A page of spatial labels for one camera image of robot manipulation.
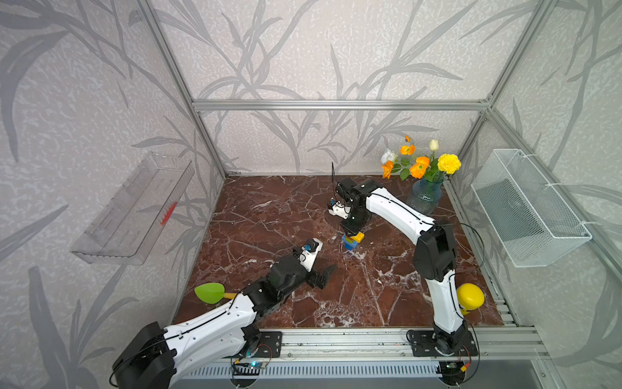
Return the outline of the yellow long lego brick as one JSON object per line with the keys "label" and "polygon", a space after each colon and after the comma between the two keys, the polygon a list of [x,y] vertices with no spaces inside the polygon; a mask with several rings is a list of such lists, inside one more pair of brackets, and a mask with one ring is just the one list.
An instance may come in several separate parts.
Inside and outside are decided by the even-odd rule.
{"label": "yellow long lego brick", "polygon": [[358,234],[354,235],[354,236],[348,236],[348,235],[343,235],[343,241],[345,241],[348,244],[360,244],[361,241],[364,239],[364,234],[359,232]]}

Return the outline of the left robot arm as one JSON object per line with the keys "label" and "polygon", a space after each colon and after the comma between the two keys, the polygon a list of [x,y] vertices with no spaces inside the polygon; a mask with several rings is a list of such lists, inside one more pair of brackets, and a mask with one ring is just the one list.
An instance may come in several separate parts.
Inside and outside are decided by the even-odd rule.
{"label": "left robot arm", "polygon": [[168,388],[213,361],[252,356],[261,346],[258,321],[278,311],[301,285],[327,286],[335,267],[317,272],[313,264],[308,251],[286,255],[228,303],[181,324],[146,325],[113,363],[110,383]]}

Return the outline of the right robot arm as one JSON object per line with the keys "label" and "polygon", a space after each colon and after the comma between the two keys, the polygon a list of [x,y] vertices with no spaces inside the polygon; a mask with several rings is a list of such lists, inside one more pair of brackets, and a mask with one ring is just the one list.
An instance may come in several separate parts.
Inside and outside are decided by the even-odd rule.
{"label": "right robot arm", "polygon": [[371,216],[377,215],[416,247],[413,264],[429,288],[433,326],[431,331],[407,331],[413,354],[429,352],[451,357],[468,351],[475,341],[458,300],[453,226],[417,212],[372,179],[358,184],[345,178],[337,183],[335,191],[341,199],[330,201],[329,213],[343,219],[341,226],[347,237],[354,238]]}

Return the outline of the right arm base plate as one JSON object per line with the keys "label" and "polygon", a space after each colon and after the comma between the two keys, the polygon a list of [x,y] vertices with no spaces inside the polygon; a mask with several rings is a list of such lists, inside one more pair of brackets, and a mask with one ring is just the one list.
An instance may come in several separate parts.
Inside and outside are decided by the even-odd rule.
{"label": "right arm base plate", "polygon": [[479,350],[475,338],[466,327],[461,326],[456,332],[442,330],[408,330],[407,342],[411,345],[414,357],[477,357]]}

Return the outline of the light blue long lego brick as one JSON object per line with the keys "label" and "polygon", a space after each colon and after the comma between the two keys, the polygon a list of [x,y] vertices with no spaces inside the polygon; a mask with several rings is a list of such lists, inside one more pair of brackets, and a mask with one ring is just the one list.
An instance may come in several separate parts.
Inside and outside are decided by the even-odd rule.
{"label": "light blue long lego brick", "polygon": [[357,241],[351,241],[344,238],[343,245],[347,251],[354,251],[359,246],[359,243]]}

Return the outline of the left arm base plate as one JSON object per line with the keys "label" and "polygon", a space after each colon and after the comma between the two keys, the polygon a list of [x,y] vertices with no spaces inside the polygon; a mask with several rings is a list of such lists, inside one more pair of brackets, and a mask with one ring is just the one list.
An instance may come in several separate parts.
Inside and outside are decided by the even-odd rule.
{"label": "left arm base plate", "polygon": [[283,332],[261,331],[248,343],[245,358],[279,358],[283,346]]}

